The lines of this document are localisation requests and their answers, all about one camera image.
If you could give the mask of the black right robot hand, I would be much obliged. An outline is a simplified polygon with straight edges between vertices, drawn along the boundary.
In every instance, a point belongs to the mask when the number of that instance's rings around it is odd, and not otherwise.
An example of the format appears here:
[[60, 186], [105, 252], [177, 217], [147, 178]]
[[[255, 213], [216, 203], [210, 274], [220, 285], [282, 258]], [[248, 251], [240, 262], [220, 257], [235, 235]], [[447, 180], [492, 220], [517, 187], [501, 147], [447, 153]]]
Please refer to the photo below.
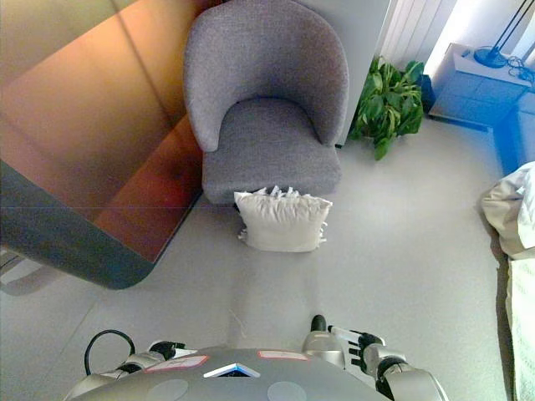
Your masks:
[[371, 344], [385, 345], [385, 340], [368, 332], [359, 332], [356, 330], [347, 330], [334, 325], [328, 326], [328, 332], [337, 338], [341, 338], [349, 344], [349, 354], [354, 355], [351, 359], [353, 365], [359, 366], [366, 372], [366, 363], [364, 361], [364, 349]]

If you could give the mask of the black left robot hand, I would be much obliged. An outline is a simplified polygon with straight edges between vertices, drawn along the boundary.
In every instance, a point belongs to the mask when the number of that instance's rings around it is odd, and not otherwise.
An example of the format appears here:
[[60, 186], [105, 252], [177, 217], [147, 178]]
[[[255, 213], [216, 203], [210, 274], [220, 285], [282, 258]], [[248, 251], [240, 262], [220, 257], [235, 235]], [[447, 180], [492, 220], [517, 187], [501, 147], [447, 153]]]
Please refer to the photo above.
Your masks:
[[179, 350], [185, 348], [184, 343], [157, 341], [150, 345], [149, 351], [159, 353], [165, 360], [175, 358]]

